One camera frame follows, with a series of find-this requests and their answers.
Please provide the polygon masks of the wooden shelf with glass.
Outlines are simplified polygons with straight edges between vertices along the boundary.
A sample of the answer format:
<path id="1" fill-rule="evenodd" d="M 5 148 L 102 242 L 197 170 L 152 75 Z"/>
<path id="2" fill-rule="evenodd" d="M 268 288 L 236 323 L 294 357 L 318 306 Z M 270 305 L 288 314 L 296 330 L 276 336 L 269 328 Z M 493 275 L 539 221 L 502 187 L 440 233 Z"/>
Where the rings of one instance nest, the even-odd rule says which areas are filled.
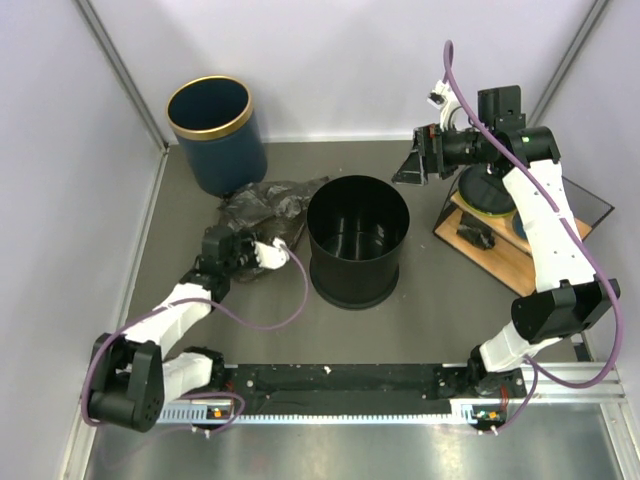
<path id="1" fill-rule="evenodd" d="M 533 293 L 535 272 L 531 247 L 527 240 L 518 238 L 512 229 L 512 218 L 517 210 L 504 216 L 488 216 L 468 206 L 458 191 L 458 181 L 462 172 L 455 178 L 447 194 L 433 233 L 516 294 L 527 296 Z M 493 230 L 493 249 L 480 250 L 456 234 L 462 212 L 470 213 Z"/>

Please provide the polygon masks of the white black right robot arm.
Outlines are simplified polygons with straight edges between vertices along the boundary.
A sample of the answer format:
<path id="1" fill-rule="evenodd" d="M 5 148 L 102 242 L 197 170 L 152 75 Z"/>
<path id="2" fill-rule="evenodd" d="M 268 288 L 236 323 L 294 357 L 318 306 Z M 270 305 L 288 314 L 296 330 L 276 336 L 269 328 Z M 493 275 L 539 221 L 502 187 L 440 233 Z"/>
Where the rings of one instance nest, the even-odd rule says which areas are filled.
<path id="1" fill-rule="evenodd" d="M 503 374 L 590 329 L 608 311 L 620 322 L 620 287 L 580 238 L 554 134 L 527 126 L 519 86 L 479 91 L 478 108 L 472 110 L 451 80 L 440 80 L 428 100 L 439 120 L 414 129 L 393 182 L 424 185 L 431 174 L 446 179 L 457 169 L 483 173 L 513 201 L 531 249 L 532 293 L 513 302 L 507 325 L 469 358 L 467 384 L 487 396 L 502 385 Z"/>

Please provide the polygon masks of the blue ceramic mug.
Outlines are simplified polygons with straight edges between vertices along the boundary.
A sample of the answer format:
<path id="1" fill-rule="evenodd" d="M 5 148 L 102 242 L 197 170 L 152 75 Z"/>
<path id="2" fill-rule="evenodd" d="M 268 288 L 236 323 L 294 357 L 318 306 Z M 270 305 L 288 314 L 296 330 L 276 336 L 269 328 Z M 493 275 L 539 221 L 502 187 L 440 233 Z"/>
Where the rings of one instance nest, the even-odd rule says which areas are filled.
<path id="1" fill-rule="evenodd" d="M 523 222 L 518 212 L 516 212 L 512 218 L 512 229 L 518 238 L 524 241 L 527 240 L 527 235 L 524 230 Z"/>

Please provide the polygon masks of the black trash bag roll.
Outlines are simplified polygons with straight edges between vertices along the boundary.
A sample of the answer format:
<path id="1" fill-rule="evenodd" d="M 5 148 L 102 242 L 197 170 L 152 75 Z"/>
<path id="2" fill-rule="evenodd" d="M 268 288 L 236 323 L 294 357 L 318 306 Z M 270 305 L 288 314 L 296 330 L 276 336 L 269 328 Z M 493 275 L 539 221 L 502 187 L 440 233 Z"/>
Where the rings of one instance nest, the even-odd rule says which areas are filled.
<path id="1" fill-rule="evenodd" d="M 468 212 L 462 212 L 456 234 L 480 250 L 495 247 L 493 230 Z"/>

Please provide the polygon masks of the black round plate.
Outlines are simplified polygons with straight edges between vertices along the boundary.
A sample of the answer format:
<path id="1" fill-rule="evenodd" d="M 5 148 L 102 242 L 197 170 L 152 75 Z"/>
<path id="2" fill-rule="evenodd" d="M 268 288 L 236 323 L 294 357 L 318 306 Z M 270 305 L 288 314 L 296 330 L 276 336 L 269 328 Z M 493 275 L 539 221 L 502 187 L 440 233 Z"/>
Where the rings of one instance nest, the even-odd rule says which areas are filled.
<path id="1" fill-rule="evenodd" d="M 502 180 L 482 166 L 469 167 L 462 172 L 458 191 L 468 206 L 484 215 L 504 216 L 516 209 Z"/>

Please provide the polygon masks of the aluminium frame rail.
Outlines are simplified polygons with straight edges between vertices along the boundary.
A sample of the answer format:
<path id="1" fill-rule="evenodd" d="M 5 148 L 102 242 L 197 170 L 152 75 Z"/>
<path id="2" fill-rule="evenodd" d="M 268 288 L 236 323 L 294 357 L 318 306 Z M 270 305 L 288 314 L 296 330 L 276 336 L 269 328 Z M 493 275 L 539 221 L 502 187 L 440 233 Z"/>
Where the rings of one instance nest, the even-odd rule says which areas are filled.
<path id="1" fill-rule="evenodd" d="M 474 363 L 226 365 L 211 352 L 187 352 L 174 360 L 142 359 L 131 365 L 100 364 L 88 375 L 87 408 L 90 417 L 103 419 L 109 412 L 129 417 L 145 408 L 158 410 L 166 403 L 202 393 L 236 393 L 254 409 L 282 402 L 307 407 L 327 403 L 329 396 L 352 401 L 363 395 L 364 405 L 375 394 L 394 395 L 400 404 L 421 397 L 426 401 L 452 398 L 520 399 L 530 394 L 533 381 L 549 380 L 565 388 L 598 386 L 598 381 L 564 380 L 533 361 L 501 373 L 487 373 Z"/>

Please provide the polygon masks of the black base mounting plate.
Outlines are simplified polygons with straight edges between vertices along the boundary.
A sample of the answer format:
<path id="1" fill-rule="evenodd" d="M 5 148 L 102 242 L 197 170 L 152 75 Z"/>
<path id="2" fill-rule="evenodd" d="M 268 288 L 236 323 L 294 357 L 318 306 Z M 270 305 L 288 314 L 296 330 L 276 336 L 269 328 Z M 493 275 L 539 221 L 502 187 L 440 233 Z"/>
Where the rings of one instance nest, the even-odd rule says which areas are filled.
<path id="1" fill-rule="evenodd" d="M 526 395 L 519 369 L 479 381 L 442 364 L 218 364 L 209 387 L 239 394 L 253 414 L 443 413 L 451 399 Z"/>

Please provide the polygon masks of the dark blue gold-rimmed trash bin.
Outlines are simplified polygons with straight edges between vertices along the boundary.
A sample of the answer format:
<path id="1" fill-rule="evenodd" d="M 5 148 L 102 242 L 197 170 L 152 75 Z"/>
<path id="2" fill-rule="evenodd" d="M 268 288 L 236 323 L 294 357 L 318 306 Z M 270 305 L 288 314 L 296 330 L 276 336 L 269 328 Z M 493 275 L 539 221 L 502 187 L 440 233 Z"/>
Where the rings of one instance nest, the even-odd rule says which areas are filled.
<path id="1" fill-rule="evenodd" d="M 222 75 L 194 79 L 172 94 L 166 116 L 207 194 L 224 197 L 264 179 L 267 157 L 243 82 Z"/>

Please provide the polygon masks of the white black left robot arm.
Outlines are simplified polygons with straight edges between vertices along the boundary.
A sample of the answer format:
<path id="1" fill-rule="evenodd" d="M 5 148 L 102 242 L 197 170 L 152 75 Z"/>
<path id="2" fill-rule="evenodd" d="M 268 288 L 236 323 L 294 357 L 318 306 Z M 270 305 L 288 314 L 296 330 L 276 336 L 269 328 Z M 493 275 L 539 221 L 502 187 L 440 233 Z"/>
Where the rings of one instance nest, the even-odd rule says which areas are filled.
<path id="1" fill-rule="evenodd" d="M 195 388 L 209 397 L 224 390 L 227 374 L 215 365 L 218 354 L 197 348 L 169 362 L 165 357 L 219 307 L 233 274 L 258 265 L 258 239 L 252 230 L 207 228 L 201 253 L 169 296 L 130 325 L 95 340 L 81 391 L 87 425 L 147 432 L 167 402 Z"/>

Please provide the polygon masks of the black bin liner bucket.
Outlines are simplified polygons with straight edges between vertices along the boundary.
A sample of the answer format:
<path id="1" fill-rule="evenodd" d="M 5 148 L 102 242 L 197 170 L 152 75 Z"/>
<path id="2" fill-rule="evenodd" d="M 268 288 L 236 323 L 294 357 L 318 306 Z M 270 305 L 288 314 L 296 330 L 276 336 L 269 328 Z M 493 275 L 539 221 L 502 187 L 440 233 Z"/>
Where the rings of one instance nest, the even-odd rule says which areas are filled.
<path id="1" fill-rule="evenodd" d="M 312 196 L 306 223 L 310 278 L 324 300 L 364 310 L 391 295 L 410 226 L 408 206 L 393 186 L 364 175 L 333 179 Z"/>

